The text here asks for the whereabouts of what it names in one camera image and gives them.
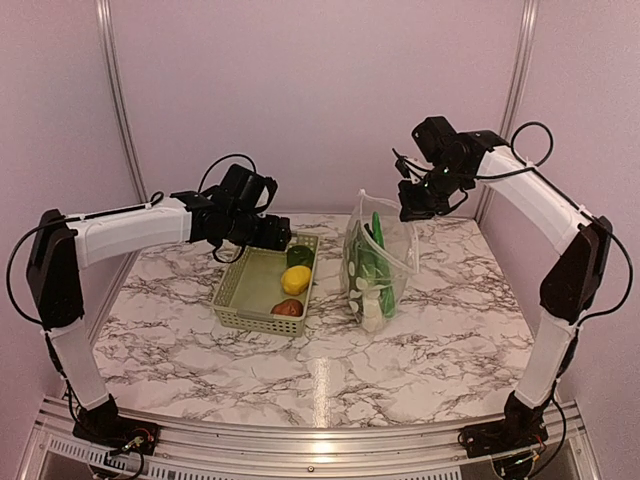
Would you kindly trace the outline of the dark green cucumber toy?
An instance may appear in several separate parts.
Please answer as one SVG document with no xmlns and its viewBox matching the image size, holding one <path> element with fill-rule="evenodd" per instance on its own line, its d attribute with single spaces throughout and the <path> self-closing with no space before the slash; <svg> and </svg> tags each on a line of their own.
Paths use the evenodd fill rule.
<svg viewBox="0 0 640 480">
<path fill-rule="evenodd" d="M 381 226 L 381 217 L 377 211 L 372 213 L 371 222 L 369 223 L 369 235 L 376 245 L 376 263 L 379 269 L 382 270 L 383 268 L 387 268 L 388 260 L 383 254 L 383 251 L 385 250 L 385 241 Z"/>
</svg>

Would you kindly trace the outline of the clear zip top bag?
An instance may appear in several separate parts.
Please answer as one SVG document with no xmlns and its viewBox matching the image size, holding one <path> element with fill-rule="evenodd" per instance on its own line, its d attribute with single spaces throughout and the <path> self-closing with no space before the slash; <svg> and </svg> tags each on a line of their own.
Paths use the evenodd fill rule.
<svg viewBox="0 0 640 480">
<path fill-rule="evenodd" d="M 367 332 L 398 314 L 406 284 L 419 272 L 415 227 L 400 221 L 398 203 L 357 195 L 342 247 L 341 285 L 355 321 Z"/>
</svg>

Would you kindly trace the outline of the green white bok choy toy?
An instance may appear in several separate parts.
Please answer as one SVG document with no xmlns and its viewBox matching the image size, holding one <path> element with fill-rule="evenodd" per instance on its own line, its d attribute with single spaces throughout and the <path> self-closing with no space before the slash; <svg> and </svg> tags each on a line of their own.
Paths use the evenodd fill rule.
<svg viewBox="0 0 640 480">
<path fill-rule="evenodd" d="M 345 239 L 342 266 L 349 307 L 367 332 L 381 330 L 390 320 L 383 317 L 379 296 L 381 283 L 392 280 L 391 271 L 389 264 L 379 269 L 372 241 L 368 226 L 356 221 Z"/>
</svg>

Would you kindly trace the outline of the light green cucumber toy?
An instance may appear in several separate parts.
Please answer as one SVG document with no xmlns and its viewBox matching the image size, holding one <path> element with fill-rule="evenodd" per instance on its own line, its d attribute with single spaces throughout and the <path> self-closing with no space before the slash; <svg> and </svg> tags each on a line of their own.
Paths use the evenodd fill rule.
<svg viewBox="0 0 640 480">
<path fill-rule="evenodd" d="M 381 283 L 379 305 L 384 318 L 391 319 L 396 315 L 397 292 L 392 280 L 385 279 Z"/>
</svg>

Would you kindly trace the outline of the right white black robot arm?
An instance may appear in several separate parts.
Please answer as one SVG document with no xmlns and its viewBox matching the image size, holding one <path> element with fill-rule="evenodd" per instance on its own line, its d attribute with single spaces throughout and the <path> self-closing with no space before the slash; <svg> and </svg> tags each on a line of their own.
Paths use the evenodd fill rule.
<svg viewBox="0 0 640 480">
<path fill-rule="evenodd" d="M 505 139 L 490 130 L 457 132 L 443 117 L 430 117 L 412 136 L 425 157 L 419 167 L 397 155 L 400 219 L 445 216 L 450 198 L 477 183 L 493 189 L 549 240 L 559 258 L 540 290 L 541 318 L 522 379 L 498 421 L 466 426 L 459 435 L 469 457 L 528 447 L 547 439 L 543 413 L 578 345 L 581 314 L 593 303 L 604 276 L 612 225 L 594 218 L 544 179 L 537 165 L 519 158 Z"/>
</svg>

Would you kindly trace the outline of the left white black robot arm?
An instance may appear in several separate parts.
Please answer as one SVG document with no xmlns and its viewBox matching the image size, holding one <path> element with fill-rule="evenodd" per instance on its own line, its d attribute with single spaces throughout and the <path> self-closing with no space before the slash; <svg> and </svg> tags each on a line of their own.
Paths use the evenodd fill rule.
<svg viewBox="0 0 640 480">
<path fill-rule="evenodd" d="M 283 251 L 290 240 L 288 218 L 268 215 L 256 200 L 244 201 L 221 187 L 76 217 L 45 212 L 26 276 L 51 359 L 80 406 L 75 436 L 117 446 L 135 435 L 151 442 L 157 429 L 120 416 L 107 390 L 83 321 L 80 270 L 160 245 L 205 241 L 220 248 L 230 242 L 242 249 Z"/>
</svg>

